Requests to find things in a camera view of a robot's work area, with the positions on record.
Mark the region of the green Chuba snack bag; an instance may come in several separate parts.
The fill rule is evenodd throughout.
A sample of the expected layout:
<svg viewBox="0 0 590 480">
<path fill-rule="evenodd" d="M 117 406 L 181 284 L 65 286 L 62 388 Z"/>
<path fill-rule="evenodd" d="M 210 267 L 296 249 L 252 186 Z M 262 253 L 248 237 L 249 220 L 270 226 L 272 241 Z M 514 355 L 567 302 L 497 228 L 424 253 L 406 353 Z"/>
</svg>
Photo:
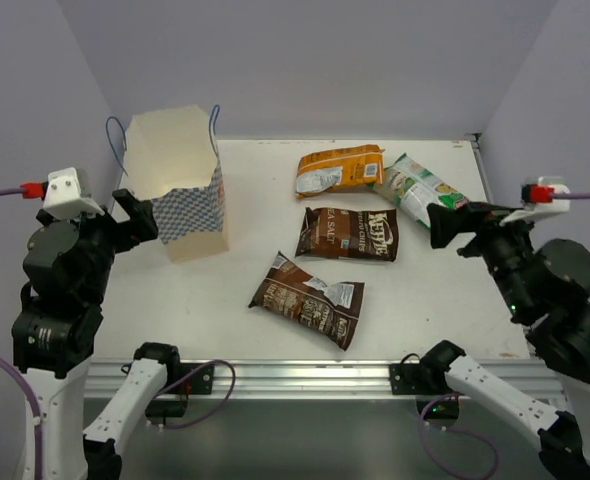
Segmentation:
<svg viewBox="0 0 590 480">
<path fill-rule="evenodd" d="M 382 184 L 371 184 L 370 188 L 426 230 L 430 229 L 429 204 L 456 210 L 470 201 L 406 153 L 384 169 Z"/>
</svg>

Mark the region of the blue checkered paper bag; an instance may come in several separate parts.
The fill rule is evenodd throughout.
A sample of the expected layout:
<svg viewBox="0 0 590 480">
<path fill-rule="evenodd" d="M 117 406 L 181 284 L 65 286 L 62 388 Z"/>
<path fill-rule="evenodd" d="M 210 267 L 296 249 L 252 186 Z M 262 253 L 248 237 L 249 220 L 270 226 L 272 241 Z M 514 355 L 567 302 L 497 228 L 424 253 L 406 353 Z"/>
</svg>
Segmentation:
<svg viewBox="0 0 590 480">
<path fill-rule="evenodd" d="M 174 263 L 229 249 L 216 125 L 221 107 L 197 105 L 132 117 L 119 186 L 149 200 L 158 238 Z"/>
</svg>

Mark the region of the orange chips bag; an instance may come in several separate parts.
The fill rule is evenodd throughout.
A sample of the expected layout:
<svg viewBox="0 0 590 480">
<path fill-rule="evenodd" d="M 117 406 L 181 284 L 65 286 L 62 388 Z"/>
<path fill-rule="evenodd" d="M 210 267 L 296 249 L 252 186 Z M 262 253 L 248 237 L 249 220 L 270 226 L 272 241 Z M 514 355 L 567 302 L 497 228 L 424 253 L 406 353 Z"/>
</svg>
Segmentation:
<svg viewBox="0 0 590 480">
<path fill-rule="evenodd" d="M 296 196 L 305 198 L 364 185 L 381 185 L 384 152 L 376 144 L 366 144 L 305 155 L 296 173 Z"/>
</svg>

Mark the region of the brown chocolate snack bag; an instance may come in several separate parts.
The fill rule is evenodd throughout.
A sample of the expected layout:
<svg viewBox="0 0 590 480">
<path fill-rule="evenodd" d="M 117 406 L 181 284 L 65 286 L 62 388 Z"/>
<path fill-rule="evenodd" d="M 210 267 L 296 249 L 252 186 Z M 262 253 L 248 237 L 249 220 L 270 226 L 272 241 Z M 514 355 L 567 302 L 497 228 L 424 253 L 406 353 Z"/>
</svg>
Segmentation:
<svg viewBox="0 0 590 480">
<path fill-rule="evenodd" d="M 394 209 L 306 208 L 295 255 L 394 262 L 398 246 Z"/>
</svg>

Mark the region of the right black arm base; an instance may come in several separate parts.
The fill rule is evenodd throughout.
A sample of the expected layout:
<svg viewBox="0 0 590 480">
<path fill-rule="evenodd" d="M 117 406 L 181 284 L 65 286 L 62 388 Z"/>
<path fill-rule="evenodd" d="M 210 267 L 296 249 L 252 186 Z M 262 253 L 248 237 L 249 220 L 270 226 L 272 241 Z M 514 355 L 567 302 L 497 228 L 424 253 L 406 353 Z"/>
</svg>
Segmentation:
<svg viewBox="0 0 590 480">
<path fill-rule="evenodd" d="M 416 353 L 407 354 L 401 360 L 391 363 L 388 372 L 391 393 L 394 396 L 412 398 L 419 415 L 438 396 L 453 393 L 442 380 L 432 380 L 422 370 L 420 356 Z M 430 406 L 424 418 L 431 425 L 450 428 L 459 419 L 460 410 L 460 399 L 451 396 Z"/>
</svg>

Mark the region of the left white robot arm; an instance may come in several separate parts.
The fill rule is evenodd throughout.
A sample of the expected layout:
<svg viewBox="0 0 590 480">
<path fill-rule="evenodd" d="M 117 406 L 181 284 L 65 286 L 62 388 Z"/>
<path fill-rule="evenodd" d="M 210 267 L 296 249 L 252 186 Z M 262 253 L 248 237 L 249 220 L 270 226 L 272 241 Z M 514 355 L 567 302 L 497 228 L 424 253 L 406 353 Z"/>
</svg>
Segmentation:
<svg viewBox="0 0 590 480">
<path fill-rule="evenodd" d="M 34 452 L 25 478 L 119 478 L 126 443 L 146 408 L 159 392 L 182 383 L 178 349 L 144 343 L 100 416 L 83 424 L 86 380 L 115 257 L 158 236 L 151 201 L 126 189 L 112 196 L 127 220 L 116 221 L 105 208 L 97 214 L 76 209 L 66 219 L 40 210 L 42 226 L 28 241 L 28 281 L 11 329 L 13 364 L 32 391 L 27 427 Z"/>
</svg>

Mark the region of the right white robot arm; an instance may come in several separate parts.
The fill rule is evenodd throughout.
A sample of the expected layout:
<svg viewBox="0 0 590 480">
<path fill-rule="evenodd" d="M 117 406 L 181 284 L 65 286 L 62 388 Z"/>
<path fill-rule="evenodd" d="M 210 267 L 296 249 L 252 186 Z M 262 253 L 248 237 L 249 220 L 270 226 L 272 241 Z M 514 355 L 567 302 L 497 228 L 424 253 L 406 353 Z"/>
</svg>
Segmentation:
<svg viewBox="0 0 590 480">
<path fill-rule="evenodd" d="M 448 340 L 420 358 L 422 384 L 486 408 L 534 446 L 554 478 L 590 479 L 590 252 L 569 239 L 533 248 L 536 214 L 527 209 L 473 202 L 456 210 L 431 204 L 427 213 L 432 248 L 470 235 L 458 255 L 483 260 L 512 322 L 524 327 L 566 403 L 537 400 Z"/>
</svg>

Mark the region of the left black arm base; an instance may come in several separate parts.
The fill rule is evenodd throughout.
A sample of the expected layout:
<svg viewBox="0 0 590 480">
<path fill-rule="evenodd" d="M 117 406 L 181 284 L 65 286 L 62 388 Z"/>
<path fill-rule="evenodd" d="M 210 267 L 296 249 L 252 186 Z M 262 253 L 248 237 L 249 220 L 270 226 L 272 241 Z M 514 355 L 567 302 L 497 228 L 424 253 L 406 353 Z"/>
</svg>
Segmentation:
<svg viewBox="0 0 590 480">
<path fill-rule="evenodd" d="M 214 370 L 214 365 L 209 362 L 181 363 L 172 380 L 182 383 L 152 400 L 145 410 L 146 419 L 166 425 L 169 420 L 183 417 L 192 397 L 212 393 Z"/>
</svg>

